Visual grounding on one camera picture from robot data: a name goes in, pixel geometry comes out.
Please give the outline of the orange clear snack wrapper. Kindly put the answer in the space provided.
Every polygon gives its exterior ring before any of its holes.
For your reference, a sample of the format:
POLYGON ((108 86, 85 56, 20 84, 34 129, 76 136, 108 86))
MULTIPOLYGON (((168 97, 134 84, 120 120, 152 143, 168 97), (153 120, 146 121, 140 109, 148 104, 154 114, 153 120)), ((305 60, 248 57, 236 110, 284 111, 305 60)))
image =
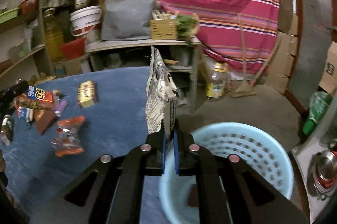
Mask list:
POLYGON ((79 130, 84 122, 84 116, 57 122, 56 135, 52 140, 52 146, 57 157, 78 155, 84 152, 79 138, 79 130))

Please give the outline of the silver black snack bag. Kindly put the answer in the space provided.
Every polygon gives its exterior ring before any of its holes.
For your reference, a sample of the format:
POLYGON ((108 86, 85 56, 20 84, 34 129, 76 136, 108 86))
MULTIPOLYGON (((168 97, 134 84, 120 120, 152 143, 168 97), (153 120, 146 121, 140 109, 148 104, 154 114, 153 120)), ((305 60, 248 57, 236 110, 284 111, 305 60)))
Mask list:
POLYGON ((156 47, 151 47, 150 75, 146 93, 148 133, 158 132, 163 127, 166 138, 170 139, 174 130, 179 95, 172 76, 156 47))

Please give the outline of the red blue snack bag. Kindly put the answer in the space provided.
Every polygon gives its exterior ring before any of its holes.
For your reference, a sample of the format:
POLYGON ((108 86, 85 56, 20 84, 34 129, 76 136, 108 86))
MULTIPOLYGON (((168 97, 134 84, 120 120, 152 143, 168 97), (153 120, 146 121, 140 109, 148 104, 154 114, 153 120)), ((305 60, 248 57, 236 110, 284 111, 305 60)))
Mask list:
POLYGON ((29 86, 27 91, 15 98, 14 102, 19 107, 33 110, 48 111, 54 108, 52 92, 34 86, 29 86))

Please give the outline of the green white can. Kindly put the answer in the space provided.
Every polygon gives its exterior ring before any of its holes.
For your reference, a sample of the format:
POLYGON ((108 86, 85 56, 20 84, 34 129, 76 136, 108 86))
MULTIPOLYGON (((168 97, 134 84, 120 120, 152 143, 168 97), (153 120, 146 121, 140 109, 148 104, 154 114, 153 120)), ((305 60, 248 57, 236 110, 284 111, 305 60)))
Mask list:
POLYGON ((13 118, 10 115, 3 117, 1 125, 1 142, 8 146, 13 138, 13 118))

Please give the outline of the purple plastic package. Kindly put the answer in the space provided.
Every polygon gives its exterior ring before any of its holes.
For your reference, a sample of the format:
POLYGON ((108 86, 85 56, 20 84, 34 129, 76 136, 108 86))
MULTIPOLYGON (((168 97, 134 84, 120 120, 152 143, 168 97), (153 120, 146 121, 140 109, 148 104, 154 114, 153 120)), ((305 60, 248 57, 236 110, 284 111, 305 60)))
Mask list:
POLYGON ((56 117, 60 117, 62 112, 64 111, 64 109, 66 108, 67 106, 67 100, 59 100, 58 101, 58 105, 56 106, 56 109, 54 111, 56 117))

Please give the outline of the large yellow oil jug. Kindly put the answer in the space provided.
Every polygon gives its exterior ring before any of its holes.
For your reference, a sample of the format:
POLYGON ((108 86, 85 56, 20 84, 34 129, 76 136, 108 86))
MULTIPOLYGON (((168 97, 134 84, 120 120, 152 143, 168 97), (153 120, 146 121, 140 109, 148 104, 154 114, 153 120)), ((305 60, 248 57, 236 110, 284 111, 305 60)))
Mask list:
POLYGON ((58 62, 64 58, 60 49, 64 45, 63 31, 54 16, 55 9, 49 8, 44 11, 43 25, 45 34, 45 47, 52 62, 58 62))

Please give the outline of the yellow red spice box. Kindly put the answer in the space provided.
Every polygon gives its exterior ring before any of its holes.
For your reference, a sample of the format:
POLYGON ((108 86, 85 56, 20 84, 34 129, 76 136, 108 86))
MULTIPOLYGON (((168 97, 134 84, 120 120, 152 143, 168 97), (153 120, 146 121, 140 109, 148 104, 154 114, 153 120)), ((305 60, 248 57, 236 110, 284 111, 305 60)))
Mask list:
POLYGON ((83 82, 78 87, 78 105, 81 108, 93 106, 97 102, 95 83, 92 80, 83 82))

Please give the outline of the blue knitted table cloth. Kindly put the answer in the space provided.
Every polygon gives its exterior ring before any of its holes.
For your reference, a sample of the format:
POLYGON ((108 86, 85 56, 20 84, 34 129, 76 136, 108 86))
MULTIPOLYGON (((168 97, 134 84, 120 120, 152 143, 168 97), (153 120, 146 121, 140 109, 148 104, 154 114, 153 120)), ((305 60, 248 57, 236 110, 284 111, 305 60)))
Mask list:
POLYGON ((102 155, 123 156, 144 144, 148 76, 148 67, 121 68, 60 78, 41 85, 43 90, 57 89, 64 93, 67 106, 62 119, 85 117, 79 130, 84 152, 78 155, 55 155, 52 140, 56 125, 40 135, 23 119, 13 118, 13 141, 1 147, 7 188, 29 219, 102 155), (95 83, 97 102, 81 108, 78 87, 88 80, 95 83))

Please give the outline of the red plastic basin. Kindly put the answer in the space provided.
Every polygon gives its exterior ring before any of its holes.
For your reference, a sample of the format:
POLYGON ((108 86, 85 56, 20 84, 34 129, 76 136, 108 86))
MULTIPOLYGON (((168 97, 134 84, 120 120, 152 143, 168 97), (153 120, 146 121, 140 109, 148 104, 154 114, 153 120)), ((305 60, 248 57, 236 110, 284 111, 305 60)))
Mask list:
POLYGON ((84 55, 85 42, 86 38, 77 38, 60 46, 59 49, 62 51, 64 57, 70 61, 84 55))

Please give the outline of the yellow oil bottle floor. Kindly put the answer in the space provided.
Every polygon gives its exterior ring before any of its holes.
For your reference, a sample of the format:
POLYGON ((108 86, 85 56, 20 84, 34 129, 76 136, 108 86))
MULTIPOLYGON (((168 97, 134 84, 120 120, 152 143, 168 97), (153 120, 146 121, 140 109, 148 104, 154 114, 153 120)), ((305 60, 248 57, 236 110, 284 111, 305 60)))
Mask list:
POLYGON ((218 100, 223 97, 227 91, 227 82, 229 79, 228 65, 215 62, 211 76, 206 84, 206 96, 209 100, 218 100))

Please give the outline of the white plastic bucket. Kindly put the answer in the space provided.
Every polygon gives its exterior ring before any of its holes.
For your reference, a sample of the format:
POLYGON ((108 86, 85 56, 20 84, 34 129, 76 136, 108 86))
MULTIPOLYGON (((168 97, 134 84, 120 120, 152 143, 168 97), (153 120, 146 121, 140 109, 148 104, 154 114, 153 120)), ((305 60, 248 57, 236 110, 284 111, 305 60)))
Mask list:
POLYGON ((71 28, 73 36, 83 36, 90 31, 100 28, 102 23, 102 9, 99 5, 82 8, 70 14, 71 28))

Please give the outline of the wooden side table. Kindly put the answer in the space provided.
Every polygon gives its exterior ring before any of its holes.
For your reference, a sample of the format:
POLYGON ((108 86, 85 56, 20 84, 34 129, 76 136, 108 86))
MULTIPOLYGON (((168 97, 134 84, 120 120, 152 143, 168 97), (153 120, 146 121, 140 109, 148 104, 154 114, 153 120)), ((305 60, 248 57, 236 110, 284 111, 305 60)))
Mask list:
POLYGON ((117 67, 149 66, 151 47, 156 47, 178 88, 180 104, 195 112, 197 105, 198 65, 202 47, 197 38, 190 42, 151 39, 101 41, 85 46, 94 71, 117 67))

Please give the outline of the green vegetable bunch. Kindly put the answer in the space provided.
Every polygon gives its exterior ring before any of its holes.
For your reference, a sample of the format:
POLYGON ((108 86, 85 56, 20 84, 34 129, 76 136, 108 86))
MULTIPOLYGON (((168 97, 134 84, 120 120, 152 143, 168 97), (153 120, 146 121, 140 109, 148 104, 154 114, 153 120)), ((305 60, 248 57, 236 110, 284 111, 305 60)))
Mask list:
POLYGON ((199 17, 197 14, 177 15, 175 20, 177 38, 190 39, 199 32, 199 17))

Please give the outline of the yellow chopstick holder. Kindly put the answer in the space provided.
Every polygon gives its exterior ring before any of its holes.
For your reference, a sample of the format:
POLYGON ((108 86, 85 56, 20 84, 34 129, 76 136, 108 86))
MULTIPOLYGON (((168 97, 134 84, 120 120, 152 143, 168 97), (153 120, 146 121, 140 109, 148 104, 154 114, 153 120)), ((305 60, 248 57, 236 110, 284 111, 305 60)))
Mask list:
POLYGON ((178 12, 172 14, 170 11, 152 10, 152 20, 150 21, 151 39, 155 41, 176 40, 176 19, 178 14, 178 12))

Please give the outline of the wooden wall shelf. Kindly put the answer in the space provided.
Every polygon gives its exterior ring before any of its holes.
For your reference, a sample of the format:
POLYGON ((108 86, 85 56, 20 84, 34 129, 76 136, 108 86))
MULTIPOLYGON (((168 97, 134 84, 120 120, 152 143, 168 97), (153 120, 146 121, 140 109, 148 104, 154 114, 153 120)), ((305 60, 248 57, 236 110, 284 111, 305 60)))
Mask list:
POLYGON ((71 39, 69 0, 1 0, 1 88, 17 80, 36 80, 54 74, 47 54, 44 11, 54 8, 64 42, 71 39))

